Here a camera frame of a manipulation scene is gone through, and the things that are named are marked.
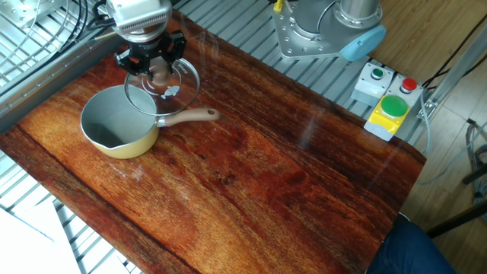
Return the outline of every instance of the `yellow saucepan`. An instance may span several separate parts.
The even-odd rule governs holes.
[[[142,90],[130,91],[132,101],[148,112],[154,101]],[[134,158],[156,142],[159,128],[186,121],[211,121],[220,117],[217,110],[199,108],[170,116],[152,116],[136,110],[127,100],[123,86],[107,88],[95,94],[81,113],[81,130],[104,154],[118,159]]]

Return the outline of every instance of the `glass lid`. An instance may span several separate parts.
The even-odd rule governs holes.
[[[169,72],[167,63],[161,58],[151,61],[152,81],[147,75],[128,74],[124,89],[130,104],[138,111],[154,115],[166,116],[186,109],[198,96],[199,76],[196,69],[185,59],[173,62],[173,74]],[[150,95],[156,104],[156,111],[148,110],[139,104],[134,97],[133,89],[141,89]]]

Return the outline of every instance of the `wooden handle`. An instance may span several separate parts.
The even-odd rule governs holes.
[[[177,123],[188,121],[214,121],[220,118],[220,112],[210,108],[184,110],[180,113],[165,118],[165,126],[173,126]]]

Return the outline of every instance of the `wooden table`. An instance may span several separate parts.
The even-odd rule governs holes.
[[[112,56],[0,137],[16,160],[147,273],[364,273],[425,159],[174,12],[199,71],[193,107],[223,118],[161,130],[108,158],[80,113],[122,84]]]

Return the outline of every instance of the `metal bar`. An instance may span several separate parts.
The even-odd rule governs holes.
[[[458,228],[459,226],[484,215],[485,213],[487,213],[487,201],[475,205],[472,208],[455,215],[453,218],[449,218],[448,220],[430,229],[426,234],[430,238],[438,237],[454,228]]]

